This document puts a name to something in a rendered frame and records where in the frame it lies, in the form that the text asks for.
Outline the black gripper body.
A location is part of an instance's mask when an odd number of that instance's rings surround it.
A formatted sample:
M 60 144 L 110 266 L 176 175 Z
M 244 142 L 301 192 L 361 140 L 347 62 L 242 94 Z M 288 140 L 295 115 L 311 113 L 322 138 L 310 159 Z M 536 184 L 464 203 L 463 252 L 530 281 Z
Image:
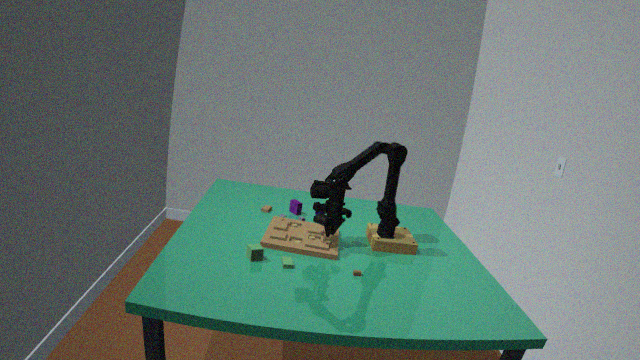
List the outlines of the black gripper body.
M 338 220 L 343 219 L 342 215 L 346 215 L 346 218 L 351 218 L 351 210 L 343 208 L 343 206 L 345 206 L 344 201 L 333 201 L 329 198 L 329 200 L 326 200 L 326 203 L 328 203 L 328 207 L 326 210 L 327 215 L 324 215 L 322 213 L 315 215 L 313 222 L 318 223 L 322 226 L 329 226 L 333 224 L 335 218 Z

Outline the small green cube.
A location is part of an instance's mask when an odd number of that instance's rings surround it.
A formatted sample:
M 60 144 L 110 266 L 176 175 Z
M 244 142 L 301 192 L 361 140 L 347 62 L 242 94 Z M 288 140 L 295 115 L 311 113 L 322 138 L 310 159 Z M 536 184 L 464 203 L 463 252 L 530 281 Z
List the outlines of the small green cube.
M 253 262 L 263 261 L 263 251 L 260 244 L 247 244 L 246 257 Z

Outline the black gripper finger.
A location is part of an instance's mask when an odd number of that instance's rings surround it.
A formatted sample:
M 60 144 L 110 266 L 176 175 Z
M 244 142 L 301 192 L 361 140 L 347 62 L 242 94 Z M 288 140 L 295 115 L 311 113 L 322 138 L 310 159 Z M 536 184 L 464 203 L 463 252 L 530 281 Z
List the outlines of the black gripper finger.
M 334 236 L 334 234 L 339 229 L 339 227 L 343 224 L 344 221 L 345 221 L 345 219 L 341 219 L 341 220 L 338 220 L 336 218 L 334 219 L 333 223 L 335 223 L 336 225 L 335 225 L 335 227 L 334 227 L 334 229 L 333 229 L 333 231 L 331 233 L 332 236 Z
M 333 229 L 334 229 L 335 225 L 336 225 L 336 224 L 335 224 L 335 223 L 333 223 L 333 224 L 331 224 L 331 225 L 329 225 L 329 226 L 324 226 L 324 228 L 325 228 L 325 233 L 326 233 L 326 236 L 327 236 L 327 237 L 329 237 L 329 236 L 331 235 L 331 233 L 332 233 L 332 231 L 333 231 Z

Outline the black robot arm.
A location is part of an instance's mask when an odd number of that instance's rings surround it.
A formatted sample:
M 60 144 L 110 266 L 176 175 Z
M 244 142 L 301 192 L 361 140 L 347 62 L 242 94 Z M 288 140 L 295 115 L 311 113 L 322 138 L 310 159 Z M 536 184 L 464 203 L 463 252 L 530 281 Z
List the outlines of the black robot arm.
M 399 182 L 401 165 L 407 156 L 406 147 L 398 143 L 373 142 L 369 148 L 364 150 L 351 161 L 342 163 L 333 168 L 332 173 L 325 181 L 314 180 L 310 188 L 311 198 L 327 199 L 333 201 L 344 201 L 345 191 L 351 190 L 348 182 L 355 173 L 373 160 L 380 153 L 387 154 L 389 161 L 388 174 L 386 179 L 384 197 L 377 202 L 377 214 L 382 219 L 378 224 L 377 233 L 380 238 L 394 239 L 395 227 L 400 221 L 397 219 L 396 193 Z M 335 181 L 333 181 L 335 180 Z

